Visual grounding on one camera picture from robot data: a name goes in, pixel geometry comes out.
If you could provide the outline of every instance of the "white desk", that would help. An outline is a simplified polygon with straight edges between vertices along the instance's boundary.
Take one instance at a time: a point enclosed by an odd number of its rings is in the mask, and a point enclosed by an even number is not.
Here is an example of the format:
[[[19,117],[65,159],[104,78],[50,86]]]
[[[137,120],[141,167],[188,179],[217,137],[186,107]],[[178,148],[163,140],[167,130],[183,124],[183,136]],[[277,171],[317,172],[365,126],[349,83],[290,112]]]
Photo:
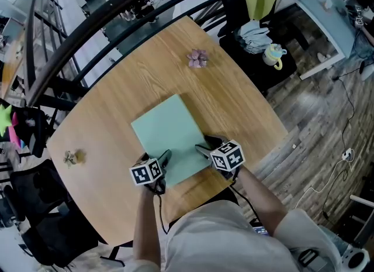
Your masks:
[[[318,0],[294,0],[294,2],[313,19],[337,51],[337,54],[327,61],[302,74],[300,78],[304,80],[337,61],[348,58],[351,55],[356,30],[349,23],[348,16],[341,16],[335,6],[326,11]]]

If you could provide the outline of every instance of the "white cable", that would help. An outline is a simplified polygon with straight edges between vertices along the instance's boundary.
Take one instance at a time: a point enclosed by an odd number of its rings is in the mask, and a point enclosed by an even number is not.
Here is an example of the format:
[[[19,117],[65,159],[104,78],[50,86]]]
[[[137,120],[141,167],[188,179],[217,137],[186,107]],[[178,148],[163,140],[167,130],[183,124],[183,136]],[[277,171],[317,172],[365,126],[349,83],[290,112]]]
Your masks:
[[[326,187],[328,186],[328,184],[330,183],[330,181],[331,181],[331,179],[332,179],[332,177],[333,177],[333,175],[334,175],[335,169],[337,168],[337,165],[338,165],[339,163],[341,163],[341,162],[343,162],[343,161],[346,161],[346,162],[349,164],[349,169],[352,171],[351,163],[352,163],[353,160],[355,159],[355,151],[354,151],[353,148],[351,148],[351,150],[353,151],[353,158],[352,158],[352,160],[351,160],[351,161],[340,160],[339,162],[337,162],[337,163],[335,164],[335,167],[334,167],[333,172],[331,173],[330,178],[328,179],[326,185],[322,188],[322,190],[321,190],[321,191],[317,191],[317,190],[315,190],[313,187],[309,187],[309,188],[305,191],[305,193],[303,194],[303,196],[302,196],[302,197],[299,199],[299,201],[297,202],[296,206],[294,207],[295,209],[297,208],[297,206],[299,205],[300,201],[304,198],[304,196],[308,193],[308,191],[309,191],[310,189],[312,189],[314,192],[316,192],[316,193],[318,193],[318,194],[319,194],[319,193],[322,193],[322,191],[325,190],[325,188],[326,188]]]

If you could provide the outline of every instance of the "sleeve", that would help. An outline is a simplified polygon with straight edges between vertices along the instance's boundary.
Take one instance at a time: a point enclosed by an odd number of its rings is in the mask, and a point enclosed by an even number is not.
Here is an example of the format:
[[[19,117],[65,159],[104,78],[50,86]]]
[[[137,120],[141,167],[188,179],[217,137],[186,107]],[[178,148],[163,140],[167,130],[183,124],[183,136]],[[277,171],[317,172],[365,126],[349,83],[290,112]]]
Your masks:
[[[275,229],[274,238],[291,251],[295,260],[302,251],[313,249],[317,250],[323,258],[329,259],[336,271],[341,269],[341,256],[338,249],[301,209],[288,212]]]
[[[124,272],[160,272],[160,267],[149,260],[134,260],[126,264]]]

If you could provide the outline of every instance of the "white shirt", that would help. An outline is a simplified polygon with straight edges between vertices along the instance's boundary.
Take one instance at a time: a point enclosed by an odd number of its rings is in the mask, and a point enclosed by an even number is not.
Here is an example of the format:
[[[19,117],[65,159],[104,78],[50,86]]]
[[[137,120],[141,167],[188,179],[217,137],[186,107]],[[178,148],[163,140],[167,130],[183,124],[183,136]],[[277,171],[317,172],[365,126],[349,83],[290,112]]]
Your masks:
[[[167,237],[165,271],[299,272],[303,269],[295,254],[308,248],[318,250],[340,271],[337,248],[304,211],[290,211],[270,237],[257,234],[238,205],[216,201],[173,225]],[[150,261],[136,260],[124,270],[159,272],[160,268]]]

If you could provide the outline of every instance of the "table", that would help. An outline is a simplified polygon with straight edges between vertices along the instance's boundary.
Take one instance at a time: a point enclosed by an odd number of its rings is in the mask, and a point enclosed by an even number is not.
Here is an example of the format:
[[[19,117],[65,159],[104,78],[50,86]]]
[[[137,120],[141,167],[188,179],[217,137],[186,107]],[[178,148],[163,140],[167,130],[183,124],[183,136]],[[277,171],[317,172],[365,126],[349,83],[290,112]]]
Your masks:
[[[302,74],[300,78],[304,80],[322,69],[333,65],[337,61],[340,61],[344,57],[348,58],[351,55],[356,30],[349,23],[348,16],[343,17],[335,6],[326,11],[319,0],[294,1],[313,19],[337,51],[337,54],[327,61]]]
[[[5,53],[4,68],[2,70],[1,98],[5,99],[9,90],[17,76],[18,68],[22,62],[23,54],[16,58],[18,45],[23,44],[25,40],[25,32],[22,32],[17,40],[13,40],[11,46]]]
[[[188,67],[186,55],[192,48],[207,50],[207,68]],[[129,167],[144,150],[130,124],[173,94],[181,96],[203,133],[238,141],[249,169],[287,134],[250,79],[198,25],[185,17],[168,26],[107,73],[47,142],[73,200],[112,246],[133,239],[138,206],[140,189]],[[85,162],[68,168],[63,163],[66,150],[81,150]],[[169,188],[162,196],[164,222],[228,185],[217,171],[206,168]]]

